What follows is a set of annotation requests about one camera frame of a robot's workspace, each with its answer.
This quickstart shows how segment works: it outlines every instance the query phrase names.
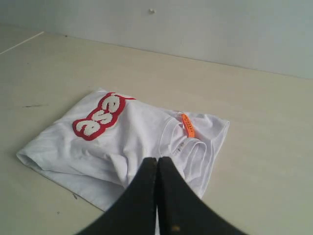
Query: white floor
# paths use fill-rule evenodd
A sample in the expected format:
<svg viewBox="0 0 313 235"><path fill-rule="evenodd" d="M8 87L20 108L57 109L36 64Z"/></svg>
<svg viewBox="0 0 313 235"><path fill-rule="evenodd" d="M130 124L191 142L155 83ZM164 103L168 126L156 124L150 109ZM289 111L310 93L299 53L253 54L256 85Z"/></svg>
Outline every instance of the white floor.
<svg viewBox="0 0 313 235"><path fill-rule="evenodd" d="M73 234L101 214L15 157L97 87L230 120L204 202L251 235L312 234L313 80L0 24L0 82L1 234Z"/></svg>

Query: white wall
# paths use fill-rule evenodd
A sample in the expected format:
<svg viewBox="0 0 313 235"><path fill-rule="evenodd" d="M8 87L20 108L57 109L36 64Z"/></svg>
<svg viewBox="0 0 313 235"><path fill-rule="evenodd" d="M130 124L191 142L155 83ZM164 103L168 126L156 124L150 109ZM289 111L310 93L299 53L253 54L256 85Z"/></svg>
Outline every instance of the white wall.
<svg viewBox="0 0 313 235"><path fill-rule="evenodd" d="M0 0L0 22L313 78L312 0Z"/></svg>

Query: red logo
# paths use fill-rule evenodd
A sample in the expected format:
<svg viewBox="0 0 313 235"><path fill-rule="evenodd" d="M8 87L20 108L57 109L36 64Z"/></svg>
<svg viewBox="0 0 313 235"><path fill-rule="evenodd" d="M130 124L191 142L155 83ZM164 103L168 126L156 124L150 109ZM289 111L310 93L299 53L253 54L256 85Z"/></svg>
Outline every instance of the red logo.
<svg viewBox="0 0 313 235"><path fill-rule="evenodd" d="M75 134L87 141L92 141L108 127L113 126L118 116L125 108L127 99L114 92L107 93L98 103L98 107L83 119L73 122L73 130Z"/></svg>

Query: orange tag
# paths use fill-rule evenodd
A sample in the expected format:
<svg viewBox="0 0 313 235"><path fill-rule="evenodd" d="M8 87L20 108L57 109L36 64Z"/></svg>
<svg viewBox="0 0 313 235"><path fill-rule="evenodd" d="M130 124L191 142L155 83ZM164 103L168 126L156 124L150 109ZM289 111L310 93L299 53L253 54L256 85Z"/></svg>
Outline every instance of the orange tag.
<svg viewBox="0 0 313 235"><path fill-rule="evenodd" d="M189 117L186 114L182 114L181 117L182 117L182 124L184 124L184 127L187 131L188 137L194 138L195 137L195 130L191 124Z"/></svg>

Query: folded t-shirt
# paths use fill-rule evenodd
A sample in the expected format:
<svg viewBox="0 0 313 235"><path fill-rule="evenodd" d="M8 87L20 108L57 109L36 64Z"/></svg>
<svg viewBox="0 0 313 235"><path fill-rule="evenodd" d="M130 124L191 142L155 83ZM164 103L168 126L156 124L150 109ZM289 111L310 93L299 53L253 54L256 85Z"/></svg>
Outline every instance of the folded t-shirt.
<svg viewBox="0 0 313 235"><path fill-rule="evenodd" d="M189 138L186 114L194 128ZM146 157L171 157L202 197L229 122L208 114L157 108L99 89L17 153L27 166L107 210Z"/></svg>

